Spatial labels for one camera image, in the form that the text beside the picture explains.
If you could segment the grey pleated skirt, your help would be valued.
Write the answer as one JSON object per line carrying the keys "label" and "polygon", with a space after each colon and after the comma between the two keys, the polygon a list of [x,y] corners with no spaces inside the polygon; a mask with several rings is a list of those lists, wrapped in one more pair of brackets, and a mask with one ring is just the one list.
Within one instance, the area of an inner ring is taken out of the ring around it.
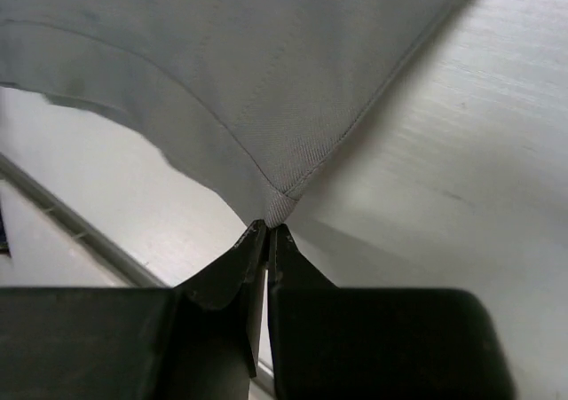
{"label": "grey pleated skirt", "polygon": [[283,223],[462,0],[1,0],[1,84],[135,130]]}

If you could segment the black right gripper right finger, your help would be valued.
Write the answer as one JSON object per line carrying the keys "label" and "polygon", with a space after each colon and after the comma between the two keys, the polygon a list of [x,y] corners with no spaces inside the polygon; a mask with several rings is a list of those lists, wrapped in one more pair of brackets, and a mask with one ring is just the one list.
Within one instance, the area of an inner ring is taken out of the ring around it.
{"label": "black right gripper right finger", "polygon": [[461,289],[339,287],[270,232],[268,326],[279,399],[513,399],[482,302]]}

